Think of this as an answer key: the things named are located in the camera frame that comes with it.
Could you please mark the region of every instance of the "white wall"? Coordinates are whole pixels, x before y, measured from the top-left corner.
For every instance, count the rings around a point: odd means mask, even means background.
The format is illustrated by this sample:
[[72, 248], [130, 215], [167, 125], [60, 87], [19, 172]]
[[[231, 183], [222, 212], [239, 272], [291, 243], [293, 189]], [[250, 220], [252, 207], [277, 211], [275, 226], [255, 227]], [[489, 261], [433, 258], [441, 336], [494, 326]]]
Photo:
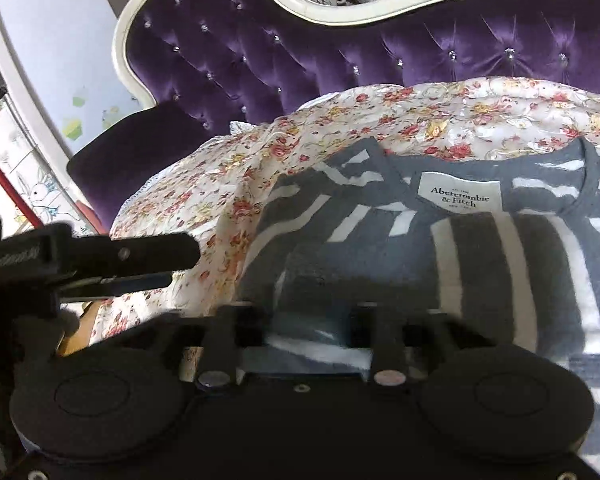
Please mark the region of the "white wall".
[[0, 22], [30, 93], [69, 155], [140, 109], [113, 69], [116, 17], [107, 0], [0, 0]]

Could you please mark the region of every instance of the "gray striped shirt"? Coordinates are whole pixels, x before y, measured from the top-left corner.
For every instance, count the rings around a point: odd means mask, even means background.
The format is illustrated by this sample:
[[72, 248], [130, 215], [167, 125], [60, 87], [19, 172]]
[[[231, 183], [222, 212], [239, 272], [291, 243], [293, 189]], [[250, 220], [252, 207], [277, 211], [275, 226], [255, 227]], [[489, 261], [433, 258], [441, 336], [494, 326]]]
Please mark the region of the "gray striped shirt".
[[582, 452], [600, 462], [600, 156], [585, 139], [462, 163], [360, 140], [278, 180], [238, 296], [275, 310], [280, 348], [336, 367], [365, 367], [315, 353], [338, 347], [346, 307], [360, 302], [441, 308], [561, 362], [594, 393]]

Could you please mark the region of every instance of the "purple cushion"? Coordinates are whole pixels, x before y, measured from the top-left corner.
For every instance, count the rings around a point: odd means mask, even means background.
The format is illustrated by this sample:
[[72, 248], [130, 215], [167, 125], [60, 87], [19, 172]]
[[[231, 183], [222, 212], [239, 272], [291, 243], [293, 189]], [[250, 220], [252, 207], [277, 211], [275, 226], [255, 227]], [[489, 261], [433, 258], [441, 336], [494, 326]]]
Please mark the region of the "purple cushion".
[[[271, 0], [149, 0], [127, 56], [164, 123], [136, 114], [75, 155], [70, 174], [106, 225], [146, 179], [227, 134], [229, 121], [269, 122], [327, 92], [488, 75], [600, 92], [600, 0], [453, 0], [359, 27], [309, 23]], [[129, 155], [147, 143], [158, 150]], [[113, 166], [97, 171], [105, 160]]]
[[76, 153], [67, 171], [109, 229], [149, 178], [196, 150], [205, 131], [173, 102], [129, 115]]

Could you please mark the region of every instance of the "screw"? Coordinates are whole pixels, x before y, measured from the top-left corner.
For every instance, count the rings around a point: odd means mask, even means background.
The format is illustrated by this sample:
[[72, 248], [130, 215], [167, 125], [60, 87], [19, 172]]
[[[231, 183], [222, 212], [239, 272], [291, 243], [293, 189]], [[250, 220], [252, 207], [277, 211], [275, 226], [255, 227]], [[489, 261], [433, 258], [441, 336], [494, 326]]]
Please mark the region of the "screw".
[[198, 382], [207, 388], [222, 388], [223, 386], [227, 386], [230, 381], [231, 377], [220, 370], [204, 372], [198, 377]]
[[398, 370], [382, 370], [374, 375], [374, 381], [380, 386], [400, 386], [407, 376]]

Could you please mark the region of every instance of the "floral bedsheet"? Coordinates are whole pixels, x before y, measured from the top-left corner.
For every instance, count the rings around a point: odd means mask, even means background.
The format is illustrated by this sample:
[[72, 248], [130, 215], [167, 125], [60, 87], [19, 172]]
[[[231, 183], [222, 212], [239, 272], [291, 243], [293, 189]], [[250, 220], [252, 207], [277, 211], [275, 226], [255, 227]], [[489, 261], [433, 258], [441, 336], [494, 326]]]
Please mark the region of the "floral bedsheet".
[[[584, 135], [600, 149], [600, 94], [526, 78], [476, 78], [404, 88], [353, 88], [251, 131], [216, 137], [128, 201], [112, 236], [185, 231], [202, 256], [168, 288], [101, 307], [91, 342], [159, 312], [213, 312], [232, 300], [270, 188], [356, 140], [374, 136], [399, 155], [447, 160], [545, 153]], [[194, 352], [189, 356], [195, 359]]]

